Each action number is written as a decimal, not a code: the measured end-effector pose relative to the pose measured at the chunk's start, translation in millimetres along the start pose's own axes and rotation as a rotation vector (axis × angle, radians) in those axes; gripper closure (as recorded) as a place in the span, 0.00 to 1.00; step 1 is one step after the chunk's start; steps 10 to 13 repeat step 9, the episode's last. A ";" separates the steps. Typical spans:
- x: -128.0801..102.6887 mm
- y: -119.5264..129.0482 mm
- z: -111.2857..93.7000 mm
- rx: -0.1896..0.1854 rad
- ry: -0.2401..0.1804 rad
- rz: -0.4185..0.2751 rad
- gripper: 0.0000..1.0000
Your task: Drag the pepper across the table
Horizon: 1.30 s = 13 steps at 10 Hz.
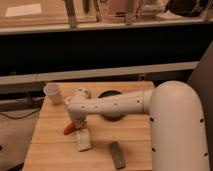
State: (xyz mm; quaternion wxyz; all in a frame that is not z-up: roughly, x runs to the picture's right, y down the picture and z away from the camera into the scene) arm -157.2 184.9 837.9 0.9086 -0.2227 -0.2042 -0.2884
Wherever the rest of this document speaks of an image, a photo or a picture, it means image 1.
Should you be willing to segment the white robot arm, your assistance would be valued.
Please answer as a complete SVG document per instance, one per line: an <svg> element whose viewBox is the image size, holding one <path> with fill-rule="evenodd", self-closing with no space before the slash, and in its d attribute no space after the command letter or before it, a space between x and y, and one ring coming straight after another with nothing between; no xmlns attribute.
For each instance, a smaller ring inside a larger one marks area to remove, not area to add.
<svg viewBox="0 0 213 171"><path fill-rule="evenodd" d="M80 87L65 104L76 126L88 115L145 113L150 117L153 171L211 171L202 103L184 82L166 81L103 98Z"/></svg>

